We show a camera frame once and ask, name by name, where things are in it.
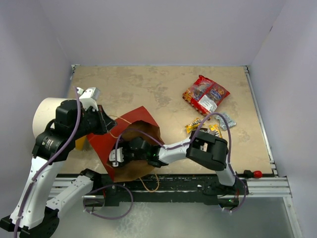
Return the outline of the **red paper bag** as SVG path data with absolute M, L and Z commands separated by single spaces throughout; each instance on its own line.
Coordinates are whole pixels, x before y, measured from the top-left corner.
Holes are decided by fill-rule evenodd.
M 133 150 L 132 145 L 157 150 L 164 144 L 160 128 L 149 111 L 141 106 L 118 117 L 117 126 L 105 135 L 89 134 L 88 141 L 113 182 L 134 181 L 148 175 L 154 166 L 146 160 L 146 149 Z

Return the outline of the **small orange snack packet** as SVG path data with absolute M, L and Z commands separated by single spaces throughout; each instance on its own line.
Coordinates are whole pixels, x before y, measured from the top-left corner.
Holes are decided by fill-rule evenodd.
M 200 118 L 196 118 L 192 123 L 185 126 L 186 133 L 190 133 L 198 128 L 198 126 L 202 123 Z

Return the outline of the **red snack packet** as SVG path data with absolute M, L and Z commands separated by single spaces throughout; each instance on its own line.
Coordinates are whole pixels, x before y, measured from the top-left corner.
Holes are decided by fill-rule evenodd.
M 214 113 L 230 92 L 215 81 L 199 75 L 182 98 L 203 116 Z

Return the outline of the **silver foil snack packet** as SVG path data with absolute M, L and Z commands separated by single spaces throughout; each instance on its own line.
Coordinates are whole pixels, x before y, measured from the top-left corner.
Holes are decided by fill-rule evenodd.
M 215 119 L 219 121 L 219 125 L 222 130 L 227 130 L 227 126 L 231 128 L 236 125 L 236 122 L 227 113 L 221 113 L 221 114 L 222 114 L 222 117 L 219 115 L 216 115 Z

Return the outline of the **yellow snack packet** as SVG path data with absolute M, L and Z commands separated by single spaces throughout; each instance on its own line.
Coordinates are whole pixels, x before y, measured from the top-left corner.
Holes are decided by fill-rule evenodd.
M 216 137 L 222 138 L 222 134 L 218 124 L 209 125 L 208 133 Z

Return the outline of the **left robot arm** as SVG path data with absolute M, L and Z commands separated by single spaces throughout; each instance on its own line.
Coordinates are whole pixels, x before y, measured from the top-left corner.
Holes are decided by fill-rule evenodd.
M 1 219 L 0 227 L 20 238 L 50 238 L 71 203 L 102 189 L 100 174 L 86 169 L 56 197 L 49 195 L 56 176 L 75 148 L 75 141 L 89 134 L 104 135 L 116 126 L 101 105 L 85 106 L 80 100 L 64 100 L 44 131 L 35 140 L 31 169 L 14 211 Z

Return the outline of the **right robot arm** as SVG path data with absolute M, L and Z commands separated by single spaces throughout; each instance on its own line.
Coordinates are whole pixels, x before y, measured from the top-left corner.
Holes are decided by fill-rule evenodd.
M 116 144 L 115 161 L 123 164 L 142 160 L 160 168 L 176 161 L 190 159 L 215 171 L 221 190 L 232 194 L 238 188 L 238 177 L 231 166 L 232 138 L 228 141 L 210 133 L 195 130 L 190 137 L 169 145 L 151 145 L 141 137 L 136 137 L 122 146 Z

